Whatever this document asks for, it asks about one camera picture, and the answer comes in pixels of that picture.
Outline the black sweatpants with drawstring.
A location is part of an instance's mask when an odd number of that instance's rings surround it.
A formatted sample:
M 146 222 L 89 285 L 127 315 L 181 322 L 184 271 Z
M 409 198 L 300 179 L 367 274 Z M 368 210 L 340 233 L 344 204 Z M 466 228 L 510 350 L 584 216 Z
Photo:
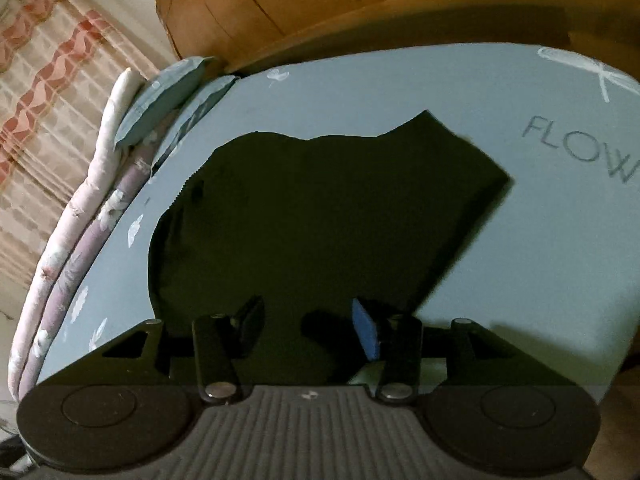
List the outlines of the black sweatpants with drawstring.
M 352 304 L 411 314 L 502 199 L 510 176 L 422 113 L 374 138 L 253 132 L 216 148 L 160 216 L 149 294 L 171 371 L 194 376 L 192 324 L 260 298 L 218 342 L 244 382 L 336 385 L 366 364 Z

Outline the blue patterned bed sheet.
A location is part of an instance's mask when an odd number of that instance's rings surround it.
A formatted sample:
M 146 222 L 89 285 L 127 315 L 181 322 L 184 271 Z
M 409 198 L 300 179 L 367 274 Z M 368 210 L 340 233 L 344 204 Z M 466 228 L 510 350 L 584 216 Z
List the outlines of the blue patterned bed sheet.
M 600 62 L 525 44 L 369 52 L 235 81 L 119 211 L 41 376 L 151 316 L 151 235 L 215 148 L 254 131 L 376 136 L 424 110 L 513 182 L 420 317 L 472 318 L 602 399 L 639 319 L 639 88 Z

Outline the purple floral folded quilt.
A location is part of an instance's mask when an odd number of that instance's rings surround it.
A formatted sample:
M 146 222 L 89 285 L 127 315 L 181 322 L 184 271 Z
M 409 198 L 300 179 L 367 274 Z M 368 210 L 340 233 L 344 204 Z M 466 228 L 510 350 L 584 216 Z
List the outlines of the purple floral folded quilt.
M 103 202 L 64 263 L 43 308 L 35 339 L 29 348 L 18 385 L 17 401 L 34 388 L 43 360 L 64 321 L 66 312 L 70 310 L 80 283 L 111 236 L 122 214 L 151 177 L 152 161 L 166 131 L 166 126 L 155 128 L 125 158 Z

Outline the white floral folded quilt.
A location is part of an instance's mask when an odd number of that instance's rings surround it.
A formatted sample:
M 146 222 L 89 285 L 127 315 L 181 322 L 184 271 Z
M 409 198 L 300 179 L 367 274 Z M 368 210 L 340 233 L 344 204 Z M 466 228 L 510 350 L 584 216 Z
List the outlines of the white floral folded quilt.
M 115 179 L 122 158 L 120 151 L 115 148 L 115 134 L 144 83 L 144 77 L 132 67 L 126 68 L 117 77 L 103 110 L 96 149 L 85 180 L 65 206 L 36 265 L 9 356 L 8 388 L 14 400 L 18 399 L 21 374 L 52 287 Z

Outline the patterned beige pink curtain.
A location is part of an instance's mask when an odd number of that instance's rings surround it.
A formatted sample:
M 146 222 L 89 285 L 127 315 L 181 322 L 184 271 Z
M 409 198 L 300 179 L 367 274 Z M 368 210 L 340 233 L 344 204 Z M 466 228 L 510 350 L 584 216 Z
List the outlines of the patterned beige pink curtain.
M 1 276 L 19 289 L 87 175 L 128 67 L 157 73 L 91 0 L 9 0 L 1 12 Z

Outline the wooden headboard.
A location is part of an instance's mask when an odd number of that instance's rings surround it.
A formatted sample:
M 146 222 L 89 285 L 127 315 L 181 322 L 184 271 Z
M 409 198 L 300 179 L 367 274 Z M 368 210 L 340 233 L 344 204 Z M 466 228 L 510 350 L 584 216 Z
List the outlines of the wooden headboard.
M 435 44 L 541 44 L 639 71 L 639 0 L 155 0 L 177 55 L 228 73 Z

